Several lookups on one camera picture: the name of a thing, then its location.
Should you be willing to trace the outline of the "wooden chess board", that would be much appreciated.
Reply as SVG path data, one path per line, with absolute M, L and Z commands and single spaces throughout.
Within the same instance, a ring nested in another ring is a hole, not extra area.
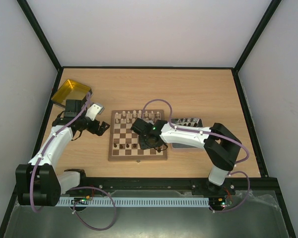
M 165 161 L 167 148 L 162 145 L 156 149 L 142 150 L 139 135 L 131 130 L 141 110 L 113 110 L 111 113 L 108 161 Z

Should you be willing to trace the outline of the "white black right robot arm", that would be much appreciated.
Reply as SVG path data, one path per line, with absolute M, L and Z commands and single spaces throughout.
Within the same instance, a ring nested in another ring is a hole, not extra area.
M 211 127 L 189 127 L 166 120 L 153 123 L 136 119 L 131 131 L 138 135 L 142 150 L 177 143 L 206 151 L 213 163 L 207 181 L 207 190 L 212 194 L 223 190 L 224 180 L 233 170 L 241 149 L 241 142 L 220 123 Z

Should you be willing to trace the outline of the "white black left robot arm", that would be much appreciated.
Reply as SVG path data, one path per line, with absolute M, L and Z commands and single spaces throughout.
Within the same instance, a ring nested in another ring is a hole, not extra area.
M 18 202 L 29 205 L 35 213 L 45 206 L 55 206 L 60 196 L 79 186 L 85 173 L 69 169 L 57 175 L 55 169 L 67 145 L 75 140 L 77 132 L 88 131 L 102 136 L 109 128 L 96 119 L 104 107 L 99 103 L 67 100 L 63 112 L 52 123 L 51 132 L 34 157 L 15 170 Z

